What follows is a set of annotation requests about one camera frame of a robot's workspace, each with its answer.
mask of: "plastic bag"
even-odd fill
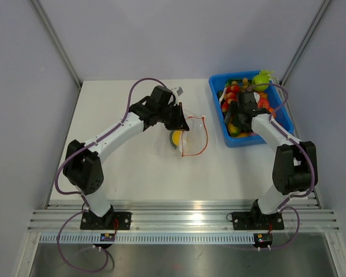
[[[155,143],[158,155],[163,157],[197,156],[207,148],[208,131],[205,126],[205,116],[197,117],[187,111],[184,111],[184,114],[190,130],[188,132],[161,130]]]

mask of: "white wall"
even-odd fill
[[[333,1],[286,86],[301,137],[317,145],[319,189],[346,244],[346,1]]]
[[[46,200],[76,96],[31,2],[0,0],[0,276]]]
[[[83,80],[281,77],[322,0],[41,0]]]

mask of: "blue basket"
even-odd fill
[[[215,110],[218,115],[219,123],[221,126],[221,130],[223,132],[224,136],[224,142],[226,146],[228,147],[241,147],[241,146],[248,146],[248,145],[256,145],[256,144],[262,144],[265,143],[265,141],[259,136],[249,136],[249,137],[231,137],[228,133],[227,127],[224,124],[224,118],[223,113],[221,112],[220,103],[217,97],[217,93],[219,91],[222,91],[224,89],[224,86],[228,79],[243,79],[248,78],[251,80],[254,78],[257,74],[259,74],[259,71],[247,71],[247,72],[238,72],[238,73],[229,73],[229,74],[219,74],[214,75],[210,77],[209,79],[209,85],[212,89],[213,93],[213,100],[214,100],[214,106]],[[276,88],[269,86],[265,92],[268,94],[268,100],[270,103],[270,106],[273,108],[278,107],[282,100],[280,99]],[[283,126],[283,128],[288,131],[290,134],[294,132],[294,125],[292,124],[291,119],[289,118],[285,107],[282,107],[277,112],[277,122]]]

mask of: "white robotic arm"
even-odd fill
[[[164,123],[168,130],[188,131],[189,127],[183,116],[182,105],[178,102],[178,96],[182,92],[181,88],[174,88],[171,91],[156,86],[151,96],[146,96],[130,106],[124,122],[110,126],[84,143],[74,140],[68,145],[66,157],[85,145],[92,145],[71,159],[64,166],[63,173],[84,195],[84,199],[94,215],[93,219],[91,218],[94,226],[97,225],[99,228],[104,226],[109,229],[111,218],[114,216],[113,207],[100,189],[104,181],[101,164],[128,139],[158,122]]]
[[[278,122],[272,118],[272,123],[269,121],[269,114],[260,114],[253,118],[251,128],[259,134],[269,145],[273,151],[277,151],[278,146],[281,145],[293,145],[289,139],[285,138],[279,130],[274,126],[276,124],[284,133],[288,134],[288,138],[293,138],[294,141],[300,143],[301,141],[289,134]],[[278,206],[289,197],[289,195],[283,195],[277,190],[275,186],[271,186],[269,190],[258,199],[258,205],[260,211],[264,215],[274,214],[277,212]]]
[[[238,101],[232,101],[225,117],[244,132],[255,132],[275,151],[273,186],[258,200],[248,213],[232,213],[236,218],[236,230],[284,228],[280,208],[293,197],[302,197],[298,192],[310,191],[311,184],[317,183],[317,154],[311,141],[303,142],[289,134],[265,108],[258,108],[254,92],[238,94]]]

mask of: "white tabletop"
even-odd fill
[[[85,81],[66,146],[85,141],[120,121],[134,81]],[[183,108],[206,114],[209,143],[199,156],[163,157],[157,153],[163,126],[154,126],[131,138],[103,164],[103,189],[110,200],[241,200],[261,197],[272,185],[274,152],[266,144],[228,148],[224,144],[207,80],[164,80],[167,87],[182,87]],[[150,95],[153,81],[137,85],[132,103]],[[75,188],[61,175],[64,191]],[[52,191],[52,200],[75,200]]]

